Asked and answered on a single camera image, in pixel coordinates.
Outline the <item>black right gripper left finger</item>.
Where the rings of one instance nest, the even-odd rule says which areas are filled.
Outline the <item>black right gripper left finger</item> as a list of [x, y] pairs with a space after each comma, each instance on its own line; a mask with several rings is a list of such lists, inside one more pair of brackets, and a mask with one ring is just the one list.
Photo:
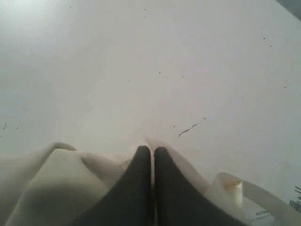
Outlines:
[[139, 146], [124, 174], [71, 226], [150, 226], [153, 223], [151, 152]]

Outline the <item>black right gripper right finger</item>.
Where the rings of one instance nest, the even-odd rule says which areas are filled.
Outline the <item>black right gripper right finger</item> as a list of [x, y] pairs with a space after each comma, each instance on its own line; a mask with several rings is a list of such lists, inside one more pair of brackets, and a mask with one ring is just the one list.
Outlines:
[[245, 225], [197, 191], [164, 147], [154, 152], [154, 185], [159, 226]]

